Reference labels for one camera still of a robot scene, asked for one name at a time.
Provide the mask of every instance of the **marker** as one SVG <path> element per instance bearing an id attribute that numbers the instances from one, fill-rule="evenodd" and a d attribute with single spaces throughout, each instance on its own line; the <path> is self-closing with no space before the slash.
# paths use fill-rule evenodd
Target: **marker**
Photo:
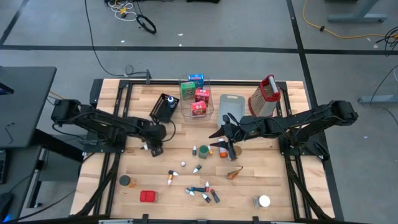
<path id="1" fill-rule="evenodd" d="M 211 189 L 210 192 L 213 195 L 214 200 L 216 201 L 216 203 L 220 202 L 220 199 L 218 198 L 216 192 L 213 189 Z"/>
<path id="2" fill-rule="evenodd" d="M 204 187 L 191 187 L 191 191 L 206 192 Z"/>
<path id="3" fill-rule="evenodd" d="M 185 189 L 185 192 L 191 196 L 195 196 L 195 193 L 193 193 L 193 191 L 191 191 L 188 187 Z"/>
<path id="4" fill-rule="evenodd" d="M 197 146 L 193 146 L 192 155 L 195 156 L 197 154 Z"/>
<path id="5" fill-rule="evenodd" d="M 211 147 L 207 146 L 207 148 L 209 148 L 209 155 L 213 155 L 213 150 L 211 150 Z"/>
<path id="6" fill-rule="evenodd" d="M 167 101 L 169 102 L 170 108 L 175 108 L 176 103 L 175 103 L 174 97 L 169 96 L 167 98 Z"/>
<path id="7" fill-rule="evenodd" d="M 193 173 L 198 172 L 201 169 L 201 165 L 197 165 L 196 168 L 193 170 Z"/>
<path id="8" fill-rule="evenodd" d="M 209 182 L 207 181 L 205 184 L 205 192 L 209 192 Z"/>
<path id="9" fill-rule="evenodd" d="M 167 185 L 170 185 L 172 183 L 173 175 L 169 175 L 169 179 L 167 180 Z"/>
<path id="10" fill-rule="evenodd" d="M 207 201 L 207 203 L 210 203 L 211 199 L 207 195 L 202 194 L 202 196 Z"/>
<path id="11" fill-rule="evenodd" d="M 170 174 L 170 175 L 178 175 L 177 172 L 174 172 L 174 171 L 172 171 L 172 170 L 169 170 L 169 174 Z"/>

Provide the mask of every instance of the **blue box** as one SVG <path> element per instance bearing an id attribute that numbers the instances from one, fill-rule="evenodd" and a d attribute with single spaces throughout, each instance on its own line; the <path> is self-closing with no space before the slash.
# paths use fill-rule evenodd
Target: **blue box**
<path id="1" fill-rule="evenodd" d="M 203 89 L 203 83 L 205 82 L 204 74 L 188 75 L 188 80 L 195 82 L 195 88 Z"/>

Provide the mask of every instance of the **desk leg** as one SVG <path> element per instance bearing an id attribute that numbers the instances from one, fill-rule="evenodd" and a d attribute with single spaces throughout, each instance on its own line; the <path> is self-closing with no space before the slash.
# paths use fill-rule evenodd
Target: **desk leg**
<path id="1" fill-rule="evenodd" d="M 61 156 L 73 159 L 74 161 L 83 161 L 83 152 L 80 149 L 76 148 L 75 146 L 71 146 L 39 129 L 36 129 L 32 143 L 43 146 L 49 151 L 56 152 Z"/>

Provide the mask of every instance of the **small cardboard box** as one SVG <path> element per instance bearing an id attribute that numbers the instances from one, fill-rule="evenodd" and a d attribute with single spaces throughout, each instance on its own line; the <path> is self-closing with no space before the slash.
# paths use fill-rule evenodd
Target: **small cardboard box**
<path id="1" fill-rule="evenodd" d="M 195 91 L 195 102 L 204 101 L 206 106 L 209 104 L 210 90 L 198 90 Z"/>
<path id="2" fill-rule="evenodd" d="M 195 83 L 181 83 L 181 94 L 184 100 L 193 100 L 195 98 Z"/>
<path id="3" fill-rule="evenodd" d="M 193 74 L 188 76 L 188 80 L 195 82 L 195 88 L 203 89 L 203 84 L 205 82 L 204 74 Z"/>
<path id="4" fill-rule="evenodd" d="M 192 118 L 206 116 L 206 103 L 199 101 L 191 104 Z"/>

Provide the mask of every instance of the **computer monitor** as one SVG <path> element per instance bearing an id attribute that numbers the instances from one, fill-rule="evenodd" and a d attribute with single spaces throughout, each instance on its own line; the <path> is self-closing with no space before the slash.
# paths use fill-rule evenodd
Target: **computer monitor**
<path id="1" fill-rule="evenodd" d="M 0 96 L 1 95 L 8 95 L 8 94 L 13 94 L 14 90 L 12 88 L 9 88 L 3 83 L 0 83 Z"/>

